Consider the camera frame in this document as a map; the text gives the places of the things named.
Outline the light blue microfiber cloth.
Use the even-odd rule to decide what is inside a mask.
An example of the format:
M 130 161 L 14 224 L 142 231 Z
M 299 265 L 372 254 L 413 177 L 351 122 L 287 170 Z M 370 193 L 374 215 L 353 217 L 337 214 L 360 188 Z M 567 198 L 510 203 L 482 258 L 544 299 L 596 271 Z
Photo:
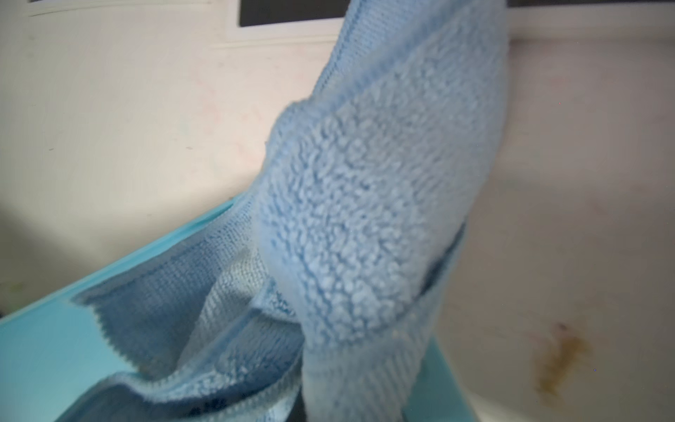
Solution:
M 135 367 L 64 421 L 400 421 L 506 118 L 503 1 L 354 1 L 260 174 L 77 295 Z

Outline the blue framed drawing tablet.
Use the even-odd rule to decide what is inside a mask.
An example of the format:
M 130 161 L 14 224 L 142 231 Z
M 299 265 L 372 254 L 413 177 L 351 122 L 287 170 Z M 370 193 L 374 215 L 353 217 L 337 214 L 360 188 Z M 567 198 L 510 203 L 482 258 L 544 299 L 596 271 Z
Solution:
M 107 346 L 93 314 L 70 300 L 204 229 L 237 199 L 1 318 L 1 421 L 56 421 L 95 382 L 131 369 Z M 405 421 L 479 421 L 457 381 L 432 338 L 404 410 Z

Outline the white framed tablet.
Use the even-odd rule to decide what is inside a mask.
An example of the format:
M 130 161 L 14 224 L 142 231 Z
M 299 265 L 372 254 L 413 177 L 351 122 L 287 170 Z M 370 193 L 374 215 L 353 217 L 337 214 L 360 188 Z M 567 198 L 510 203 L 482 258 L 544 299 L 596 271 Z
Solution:
M 215 1 L 216 44 L 337 40 L 347 1 Z M 673 1 L 508 1 L 513 40 L 672 40 Z

